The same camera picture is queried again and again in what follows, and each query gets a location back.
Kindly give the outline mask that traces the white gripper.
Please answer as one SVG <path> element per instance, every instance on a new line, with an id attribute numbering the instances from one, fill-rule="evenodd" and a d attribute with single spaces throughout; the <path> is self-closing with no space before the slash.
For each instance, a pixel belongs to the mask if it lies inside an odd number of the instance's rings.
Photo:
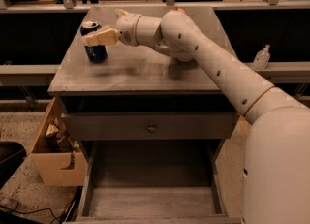
<path id="1" fill-rule="evenodd" d="M 118 40 L 120 40 L 125 45 L 137 46 L 136 29 L 141 14 L 133 14 L 121 9 L 117 9 L 116 13 L 119 17 L 119 20 L 116 21 L 116 29 L 118 32 L 113 28 L 100 28 L 98 31 L 84 35 L 81 38 L 83 44 L 88 47 L 110 46 L 115 45 Z"/>

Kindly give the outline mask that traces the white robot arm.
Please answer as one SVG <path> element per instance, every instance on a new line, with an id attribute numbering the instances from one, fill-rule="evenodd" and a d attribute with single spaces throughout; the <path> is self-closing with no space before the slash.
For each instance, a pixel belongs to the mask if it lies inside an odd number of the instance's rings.
<path id="1" fill-rule="evenodd" d="M 161 18 L 119 12 L 87 46 L 148 46 L 194 59 L 251 124 L 243 167 L 242 224 L 310 224 L 310 109 L 205 36 L 182 10 Z"/>

